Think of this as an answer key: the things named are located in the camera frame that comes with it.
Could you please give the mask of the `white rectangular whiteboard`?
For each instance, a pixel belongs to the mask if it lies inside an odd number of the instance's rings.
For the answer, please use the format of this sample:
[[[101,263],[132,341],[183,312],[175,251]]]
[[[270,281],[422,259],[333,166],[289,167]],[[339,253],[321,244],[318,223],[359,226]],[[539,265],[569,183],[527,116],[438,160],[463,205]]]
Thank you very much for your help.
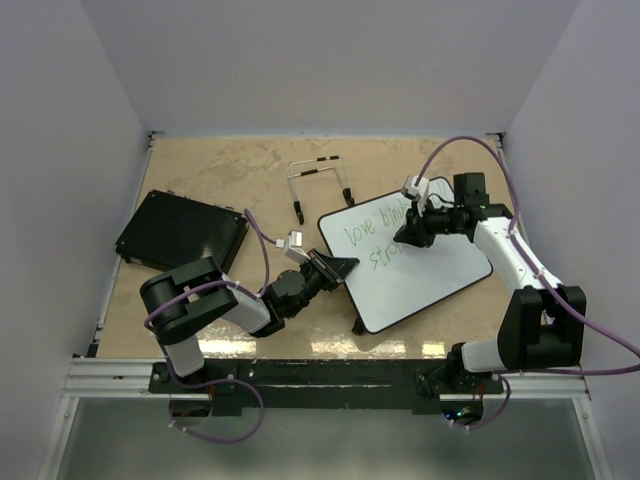
[[[411,202],[390,192],[321,216],[317,226],[331,256],[360,264],[346,289],[366,333],[378,334],[474,285],[493,272],[466,235],[439,237],[430,248],[393,241]]]

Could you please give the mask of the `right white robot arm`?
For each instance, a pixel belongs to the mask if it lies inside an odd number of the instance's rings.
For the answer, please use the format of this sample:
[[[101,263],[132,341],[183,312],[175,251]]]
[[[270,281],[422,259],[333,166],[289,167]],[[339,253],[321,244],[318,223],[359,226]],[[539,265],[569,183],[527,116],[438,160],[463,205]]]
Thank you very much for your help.
[[[495,337],[451,348],[445,379],[452,390],[469,392],[481,375],[579,364],[584,326],[567,310],[585,313],[584,292],[544,274],[513,225],[510,210],[491,202],[483,174],[456,175],[451,202],[432,201],[428,180],[416,176],[406,179],[401,193],[411,205],[395,242],[429,248],[439,236],[465,235],[489,260],[511,295]]]

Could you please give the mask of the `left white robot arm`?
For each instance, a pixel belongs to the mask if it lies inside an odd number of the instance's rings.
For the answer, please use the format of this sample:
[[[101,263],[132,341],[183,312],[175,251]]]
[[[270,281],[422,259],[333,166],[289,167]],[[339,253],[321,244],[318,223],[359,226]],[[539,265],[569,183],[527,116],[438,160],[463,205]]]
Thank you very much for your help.
[[[297,270],[282,272],[263,292],[253,293],[232,281],[212,258],[202,258],[143,283],[144,326],[173,368],[173,382],[185,392],[196,392],[207,380],[197,338],[201,330],[223,319],[256,338],[273,335],[318,293],[344,284],[359,264],[356,258],[312,249]]]

